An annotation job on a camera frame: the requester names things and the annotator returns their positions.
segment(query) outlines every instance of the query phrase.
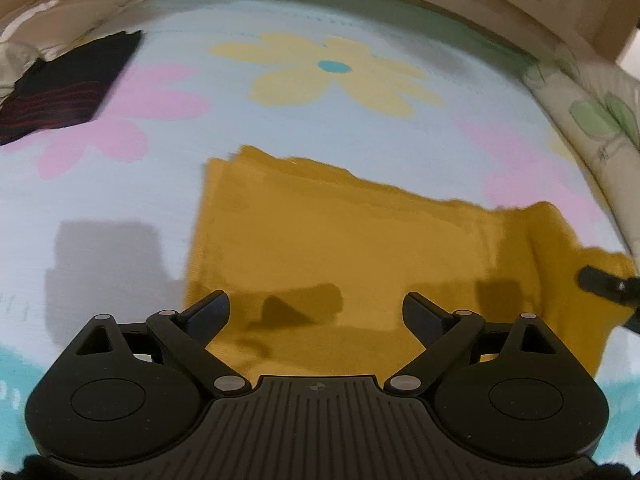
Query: teal flower center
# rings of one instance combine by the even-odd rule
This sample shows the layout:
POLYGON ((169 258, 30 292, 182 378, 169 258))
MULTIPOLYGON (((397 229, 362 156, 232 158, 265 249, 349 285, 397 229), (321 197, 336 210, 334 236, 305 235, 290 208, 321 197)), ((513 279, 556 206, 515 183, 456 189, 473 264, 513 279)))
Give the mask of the teal flower center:
POLYGON ((340 61, 329 61, 323 59, 322 61, 318 61, 318 66, 325 72, 330 72, 332 74, 348 74, 351 72, 351 67, 341 63, 340 61))

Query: yellow fabric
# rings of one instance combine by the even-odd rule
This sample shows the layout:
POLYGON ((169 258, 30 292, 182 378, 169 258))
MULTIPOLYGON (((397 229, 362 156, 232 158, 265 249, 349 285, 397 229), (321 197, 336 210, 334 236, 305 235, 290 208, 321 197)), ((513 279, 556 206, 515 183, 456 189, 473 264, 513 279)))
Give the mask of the yellow fabric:
POLYGON ((633 275, 623 254, 581 248, 558 210, 484 210, 244 147, 207 167, 186 304, 222 289, 229 324, 209 346, 252 383, 261 374, 377 375, 422 347, 402 298, 511 322, 535 312, 594 374, 631 310, 581 291, 591 264, 633 275))
POLYGON ((231 41, 210 49, 216 56, 273 66, 278 69, 258 76, 250 98, 265 106, 300 106, 318 99, 332 84, 381 114, 413 117, 414 108, 404 96, 441 105, 437 94, 419 82, 426 78, 417 66, 374 56, 369 47, 347 38, 326 38, 322 44, 295 34, 270 32, 260 43, 231 41), (341 65, 335 71, 323 63, 341 65))

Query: pink flower print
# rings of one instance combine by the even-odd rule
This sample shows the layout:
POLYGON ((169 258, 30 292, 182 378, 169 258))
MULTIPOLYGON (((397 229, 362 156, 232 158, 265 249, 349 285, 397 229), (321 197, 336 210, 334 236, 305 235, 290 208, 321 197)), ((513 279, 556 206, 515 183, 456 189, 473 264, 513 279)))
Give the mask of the pink flower print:
POLYGON ((3 151, 10 153, 45 144, 36 165, 40 177, 46 179, 70 170, 89 148, 117 162, 142 160, 148 149, 146 135, 133 119, 179 121, 210 110, 210 103, 199 96, 162 88, 196 72, 175 64, 131 66, 116 81, 106 105, 93 121, 34 132, 4 146, 3 151))
POLYGON ((583 243, 597 243, 593 223, 605 217, 590 195, 573 192, 570 165, 555 153, 546 153, 523 135, 503 124, 479 125, 459 121, 458 126, 485 152, 500 161, 484 190, 494 206, 522 208, 551 202, 574 228, 583 243))

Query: red stripe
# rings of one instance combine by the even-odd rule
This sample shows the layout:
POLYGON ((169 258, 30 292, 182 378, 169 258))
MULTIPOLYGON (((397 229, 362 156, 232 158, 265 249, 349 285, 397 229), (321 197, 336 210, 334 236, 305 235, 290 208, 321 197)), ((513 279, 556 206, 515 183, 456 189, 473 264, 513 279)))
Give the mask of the red stripe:
POLYGON ((43 118, 58 118, 62 120, 64 117, 77 116, 79 114, 85 115, 88 112, 95 112, 95 106, 93 106, 93 104, 69 106, 59 108, 58 110, 41 110, 38 113, 23 114, 20 116, 9 115, 5 117, 0 114, 0 128, 13 128, 16 124, 21 124, 25 121, 40 121, 43 120, 43 118))
MULTIPOLYGON (((82 108, 63 108, 62 110, 59 110, 59 113, 61 114, 62 112, 75 112, 76 115, 78 114, 79 111, 81 110, 87 110, 87 111, 91 111, 93 109, 92 106, 87 106, 87 107, 82 107, 82 108)), ((66 126, 75 126, 76 124, 81 124, 81 123, 85 123, 87 121, 85 120, 79 120, 77 122, 73 122, 72 124, 67 124, 66 126, 60 126, 60 124, 62 123, 62 118, 60 117, 51 117, 51 114, 49 114, 49 116, 47 117, 40 117, 40 118, 30 118, 28 120, 23 120, 23 121, 13 121, 13 122, 9 122, 6 123, 4 121, 0 122, 0 136, 2 135, 2 131, 4 129, 7 130, 12 130, 15 128, 24 128, 25 126, 36 126, 41 128, 41 124, 42 123, 47 123, 49 124, 49 122, 53 123, 54 126, 50 126, 50 127, 57 127, 57 128, 65 128, 66 126)))
POLYGON ((35 106, 29 106, 27 103, 21 104, 20 106, 13 106, 12 104, 9 104, 8 106, 4 106, 2 107, 2 109, 0 109, 0 118, 4 115, 27 116, 30 114, 43 112, 47 110, 54 112, 56 108, 59 108, 61 106, 64 107, 65 105, 69 106, 69 105, 78 104, 78 105, 90 106, 90 105, 96 105, 96 103, 97 103, 97 99, 95 97, 83 96, 73 100, 58 99, 56 101, 43 103, 35 106))
POLYGON ((79 87, 80 89, 82 89, 83 87, 100 87, 102 85, 100 85, 99 81, 79 81, 77 83, 71 83, 69 85, 65 85, 65 86, 61 86, 58 88, 52 88, 51 90, 45 90, 44 92, 38 92, 36 94, 31 94, 31 95, 25 95, 25 96, 18 96, 17 98, 20 99, 39 99, 39 98, 47 98, 50 94, 56 93, 56 92, 60 92, 60 91, 65 91, 67 89, 71 90, 71 89, 75 89, 77 87, 79 87))
POLYGON ((15 106, 18 106, 18 107, 39 106, 39 105, 46 105, 47 103, 50 103, 53 100, 69 99, 74 96, 87 96, 87 97, 93 96, 95 98, 100 96, 101 94, 103 94, 103 92, 101 92, 99 89, 77 89, 77 90, 65 90, 65 91, 61 90, 56 94, 50 95, 49 98, 47 98, 46 100, 43 98, 40 98, 39 96, 37 98, 35 96, 34 98, 18 96, 8 100, 6 103, 15 104, 15 106))

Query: pillow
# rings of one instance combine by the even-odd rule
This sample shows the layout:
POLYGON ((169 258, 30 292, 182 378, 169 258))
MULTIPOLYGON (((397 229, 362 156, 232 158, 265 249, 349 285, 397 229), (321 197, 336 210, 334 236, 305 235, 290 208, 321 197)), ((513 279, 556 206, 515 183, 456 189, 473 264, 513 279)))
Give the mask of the pillow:
POLYGON ((5 40, 30 44, 49 61, 64 54, 89 30, 138 1, 35 0, 0 20, 0 30, 8 30, 5 40))
POLYGON ((14 91, 14 83, 38 57, 32 46, 0 41, 0 103, 14 91))
POLYGON ((640 81, 606 59, 574 54, 565 45, 556 51, 556 65, 597 98, 640 149, 640 81))
POLYGON ((593 173, 640 269, 640 152, 606 105, 557 67, 539 62, 524 83, 593 173))

